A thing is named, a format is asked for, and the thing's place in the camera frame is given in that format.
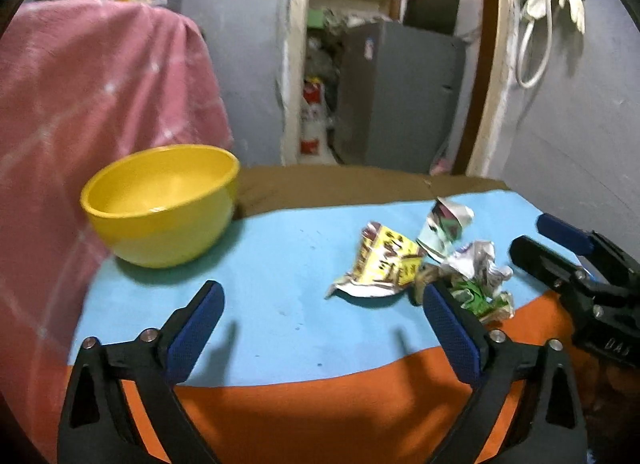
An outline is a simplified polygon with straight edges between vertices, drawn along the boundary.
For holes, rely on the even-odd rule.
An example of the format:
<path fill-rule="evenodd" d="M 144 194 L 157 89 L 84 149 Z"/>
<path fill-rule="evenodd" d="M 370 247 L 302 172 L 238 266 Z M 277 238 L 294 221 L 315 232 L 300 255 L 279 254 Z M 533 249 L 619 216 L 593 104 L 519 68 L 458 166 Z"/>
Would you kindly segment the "green leafy scrap wrapper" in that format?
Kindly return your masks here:
<path fill-rule="evenodd" d="M 508 291 L 487 296 L 475 281 L 460 280 L 451 286 L 450 294 L 462 309 L 471 312 L 482 324 L 503 322 L 514 317 L 514 300 Z"/>

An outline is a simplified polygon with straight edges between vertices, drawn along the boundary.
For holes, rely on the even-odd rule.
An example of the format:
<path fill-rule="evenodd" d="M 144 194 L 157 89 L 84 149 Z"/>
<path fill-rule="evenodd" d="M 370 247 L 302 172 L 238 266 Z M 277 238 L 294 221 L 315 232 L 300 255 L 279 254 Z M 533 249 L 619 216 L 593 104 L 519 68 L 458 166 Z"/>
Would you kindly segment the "small white green wrapper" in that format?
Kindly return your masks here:
<path fill-rule="evenodd" d="M 454 251 L 454 243 L 474 220 L 474 211 L 450 199 L 437 198 L 428 213 L 416 242 L 438 262 Z"/>

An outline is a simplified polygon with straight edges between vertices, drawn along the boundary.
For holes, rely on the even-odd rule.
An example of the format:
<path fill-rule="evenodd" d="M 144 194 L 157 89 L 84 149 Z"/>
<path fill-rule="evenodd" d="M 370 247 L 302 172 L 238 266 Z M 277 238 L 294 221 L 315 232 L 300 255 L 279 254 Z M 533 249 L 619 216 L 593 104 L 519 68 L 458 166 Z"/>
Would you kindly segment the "brown potato piece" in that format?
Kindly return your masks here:
<path fill-rule="evenodd" d="M 416 278 L 413 281 L 413 289 L 410 291 L 411 302 L 414 306 L 419 307 L 423 305 L 425 288 L 439 279 L 439 265 L 433 265 L 432 263 L 422 263 L 422 265 L 420 265 L 416 273 Z"/>

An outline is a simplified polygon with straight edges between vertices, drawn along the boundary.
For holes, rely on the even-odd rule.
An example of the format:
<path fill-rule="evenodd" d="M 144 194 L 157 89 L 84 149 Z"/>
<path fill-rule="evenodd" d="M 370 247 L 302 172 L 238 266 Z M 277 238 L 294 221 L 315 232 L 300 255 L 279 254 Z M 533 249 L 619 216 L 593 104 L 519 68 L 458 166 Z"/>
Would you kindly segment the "yellow snack wrapper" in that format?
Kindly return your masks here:
<path fill-rule="evenodd" d="M 413 239 L 370 221 L 361 230 L 354 265 L 332 283 L 326 298 L 338 291 L 365 299 L 395 296 L 413 284 L 425 256 Z"/>

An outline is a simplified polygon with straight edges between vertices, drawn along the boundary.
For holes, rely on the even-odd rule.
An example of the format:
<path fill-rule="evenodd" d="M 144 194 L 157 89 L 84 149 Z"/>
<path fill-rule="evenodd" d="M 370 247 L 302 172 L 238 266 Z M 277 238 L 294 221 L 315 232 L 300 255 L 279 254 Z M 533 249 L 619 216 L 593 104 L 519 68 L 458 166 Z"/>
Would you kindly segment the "grey washing machine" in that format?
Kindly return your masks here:
<path fill-rule="evenodd" d="M 430 171 L 456 115 L 465 43 L 386 22 L 347 31 L 334 150 L 346 165 Z"/>

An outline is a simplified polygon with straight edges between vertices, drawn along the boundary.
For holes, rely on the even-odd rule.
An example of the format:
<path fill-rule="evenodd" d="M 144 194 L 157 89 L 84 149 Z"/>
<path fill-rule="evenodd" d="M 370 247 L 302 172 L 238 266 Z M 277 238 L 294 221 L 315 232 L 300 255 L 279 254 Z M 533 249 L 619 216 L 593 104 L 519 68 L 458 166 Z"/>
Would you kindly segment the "striped fleece table cover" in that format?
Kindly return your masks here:
<path fill-rule="evenodd" d="M 74 343 L 136 337 L 165 322 L 208 280 L 226 306 L 178 396 L 226 463 L 422 463 L 469 397 L 423 312 L 407 297 L 330 292 L 376 221 L 416 236 L 435 198 L 474 210 L 465 239 L 506 263 L 534 235 L 537 208 L 500 182 L 374 168 L 242 171 L 239 220 L 189 265 L 145 270 L 108 259 Z"/>

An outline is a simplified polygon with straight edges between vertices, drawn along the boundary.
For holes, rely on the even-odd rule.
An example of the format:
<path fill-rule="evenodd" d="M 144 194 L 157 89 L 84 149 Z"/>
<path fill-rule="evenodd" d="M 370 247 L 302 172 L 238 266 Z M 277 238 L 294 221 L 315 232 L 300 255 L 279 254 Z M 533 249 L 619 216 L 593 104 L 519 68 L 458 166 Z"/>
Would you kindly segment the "yellow plastic bowl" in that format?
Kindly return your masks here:
<path fill-rule="evenodd" d="M 238 158 L 213 145 L 155 147 L 96 172 L 79 202 L 115 257 L 142 268 L 177 267 L 228 228 L 240 168 Z"/>

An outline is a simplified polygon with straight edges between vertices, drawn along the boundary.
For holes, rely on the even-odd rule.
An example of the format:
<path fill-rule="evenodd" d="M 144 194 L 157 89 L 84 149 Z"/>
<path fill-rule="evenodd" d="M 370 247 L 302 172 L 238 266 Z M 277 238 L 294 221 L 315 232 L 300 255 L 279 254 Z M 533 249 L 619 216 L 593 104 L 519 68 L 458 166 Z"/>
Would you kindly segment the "black monitor screen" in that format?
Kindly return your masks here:
<path fill-rule="evenodd" d="M 460 0 L 408 0 L 402 23 L 405 26 L 452 36 Z"/>

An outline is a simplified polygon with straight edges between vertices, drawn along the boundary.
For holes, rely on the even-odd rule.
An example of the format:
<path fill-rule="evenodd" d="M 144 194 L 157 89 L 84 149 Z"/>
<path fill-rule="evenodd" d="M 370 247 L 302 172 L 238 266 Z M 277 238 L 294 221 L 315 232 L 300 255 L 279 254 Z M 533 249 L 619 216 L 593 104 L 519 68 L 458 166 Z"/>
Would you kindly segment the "red white rice sack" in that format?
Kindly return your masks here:
<path fill-rule="evenodd" d="M 320 156 L 328 149 L 328 108 L 324 83 L 319 77 L 304 81 L 300 106 L 299 150 L 302 155 Z"/>

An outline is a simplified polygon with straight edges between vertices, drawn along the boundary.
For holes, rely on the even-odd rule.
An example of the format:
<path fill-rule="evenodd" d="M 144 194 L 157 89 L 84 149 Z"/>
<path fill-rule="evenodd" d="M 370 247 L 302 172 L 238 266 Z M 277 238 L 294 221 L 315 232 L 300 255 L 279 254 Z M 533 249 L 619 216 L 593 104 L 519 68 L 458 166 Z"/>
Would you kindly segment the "green box on shelf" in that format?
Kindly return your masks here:
<path fill-rule="evenodd" d="M 307 27 L 310 29 L 322 29 L 324 27 L 324 20 L 326 14 L 323 10 L 316 10 L 311 8 L 307 14 Z"/>

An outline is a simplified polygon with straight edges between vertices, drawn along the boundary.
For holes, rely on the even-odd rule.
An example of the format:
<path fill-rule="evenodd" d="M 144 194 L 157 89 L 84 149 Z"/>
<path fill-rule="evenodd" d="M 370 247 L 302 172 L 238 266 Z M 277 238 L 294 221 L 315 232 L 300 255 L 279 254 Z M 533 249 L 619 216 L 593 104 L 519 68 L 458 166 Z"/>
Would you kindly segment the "pink checked cloth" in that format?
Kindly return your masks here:
<path fill-rule="evenodd" d="M 22 5 L 1 38 L 1 392 L 48 460 L 67 357 L 106 258 L 79 204 L 131 153 L 232 135 L 198 25 L 140 3 Z"/>

